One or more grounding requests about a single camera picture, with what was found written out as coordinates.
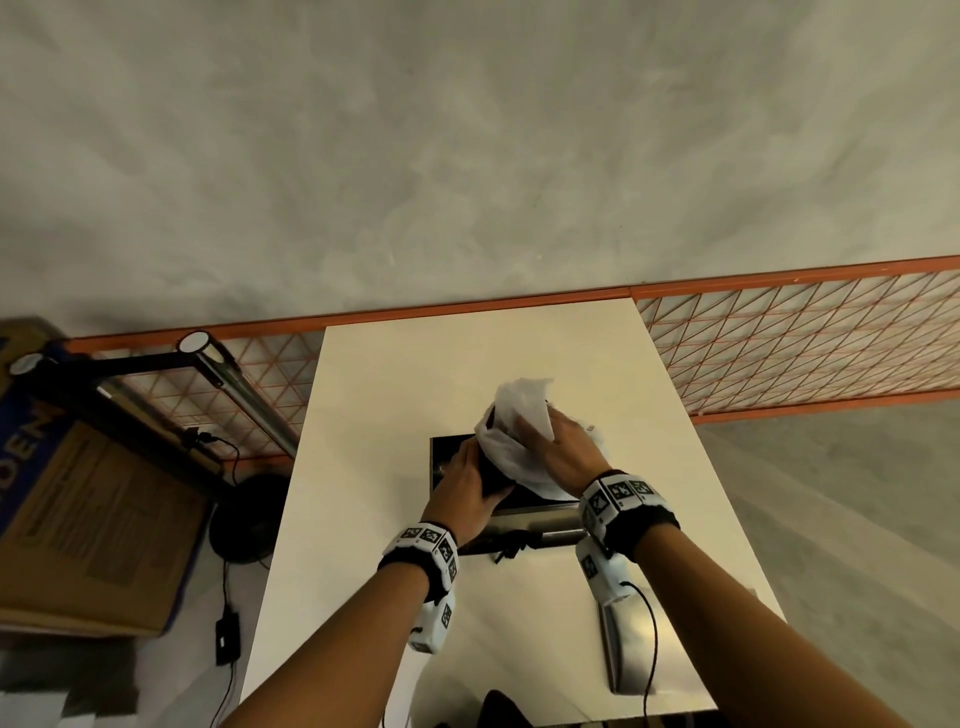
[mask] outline person's right hand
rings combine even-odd
[[[580,497],[597,475],[611,468],[610,463],[582,427],[558,409],[548,406],[547,411],[553,425],[553,442],[517,415],[515,427],[519,440],[540,456],[557,485],[572,496]]]

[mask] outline white cloth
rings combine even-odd
[[[517,379],[497,387],[493,404],[473,429],[477,442],[490,461],[507,477],[548,500],[576,500],[547,474],[535,453],[516,439],[516,416],[521,416],[547,440],[553,440],[553,426],[547,411],[546,388],[553,379]],[[487,427],[493,409],[492,427]],[[593,425],[580,422],[590,438],[603,450],[603,437]]]

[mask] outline orange metal frame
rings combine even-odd
[[[828,268],[807,268],[774,273],[759,273],[746,276],[727,276],[710,279],[690,279],[640,285],[616,286],[584,291],[568,291],[541,296],[494,299],[465,303],[445,303],[440,305],[415,306],[410,308],[387,308],[372,311],[329,314],[324,316],[304,316],[298,318],[273,319],[239,324],[217,324],[207,327],[167,328],[154,331],[140,331],[107,336],[86,336],[66,342],[67,349],[76,353],[105,352],[117,349],[136,349],[159,345],[171,345],[184,334],[197,328],[204,328],[220,339],[243,338],[251,336],[271,336],[292,334],[304,331],[316,331],[331,326],[362,324],[375,321],[393,321],[397,319],[419,318],[424,316],[444,316],[477,311],[494,311],[507,308],[553,305],[558,303],[583,303],[588,301],[606,301],[610,299],[632,298],[634,301],[666,296],[704,294],[718,291],[744,290],[768,286],[794,285],[798,283],[817,283],[830,280],[852,280],[874,277],[903,276],[909,274],[935,273],[960,270],[960,255],[942,257],[914,258],[882,263],[864,263]],[[730,420],[776,417],[787,414],[822,412],[852,407],[874,406],[882,404],[907,404],[960,397],[960,390],[950,389],[919,394],[892,395],[887,397],[863,398],[857,400],[837,400],[794,406],[767,407],[759,409],[722,412],[699,415],[692,418],[694,424],[718,423]]]

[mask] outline person's left hand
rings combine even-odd
[[[475,437],[464,440],[446,466],[444,479],[434,489],[420,518],[421,521],[440,523],[453,531],[457,546],[475,539],[487,525],[496,504],[514,489],[511,486],[483,497],[477,470],[479,449]]]

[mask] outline forearm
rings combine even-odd
[[[224,725],[379,725],[428,588],[420,567],[378,571]]]
[[[738,726],[904,726],[672,525],[634,556],[717,706]]]

